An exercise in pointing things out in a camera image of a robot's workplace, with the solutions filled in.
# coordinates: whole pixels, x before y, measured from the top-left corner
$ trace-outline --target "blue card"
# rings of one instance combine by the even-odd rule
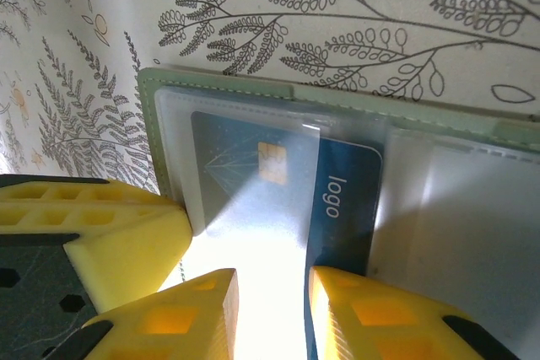
[[[309,302],[312,266],[365,275],[375,226],[382,156],[374,148],[321,139],[305,258],[308,358],[317,359]]]
[[[192,127],[207,232],[219,231],[213,221],[233,202],[236,217],[249,216],[253,227],[279,212],[298,218],[307,207],[309,215],[318,137],[199,111]]]

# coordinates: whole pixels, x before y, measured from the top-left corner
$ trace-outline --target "black rubber pad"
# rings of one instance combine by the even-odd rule
[[[109,320],[100,320],[95,324],[77,330],[46,360],[84,360],[111,330],[112,326],[113,324]]]
[[[66,177],[66,176],[40,176],[40,175],[0,175],[0,187],[9,185],[20,185],[31,181],[49,181],[56,183],[93,183],[106,185],[109,183],[105,179],[92,179],[89,177]]]
[[[0,360],[44,358],[96,316],[61,245],[0,247],[0,303]]]
[[[519,360],[481,325],[455,315],[444,316],[443,320],[485,360]]]
[[[3,246],[58,246],[71,242],[79,234],[0,234]]]

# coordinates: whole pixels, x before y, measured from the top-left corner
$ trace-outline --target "card chip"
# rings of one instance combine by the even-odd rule
[[[259,142],[259,176],[279,185],[287,184],[287,149]]]

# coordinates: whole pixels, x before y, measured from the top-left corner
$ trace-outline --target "wallpaper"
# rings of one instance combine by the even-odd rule
[[[538,121],[539,28],[540,0],[0,0],[0,170],[157,191],[152,66]]]

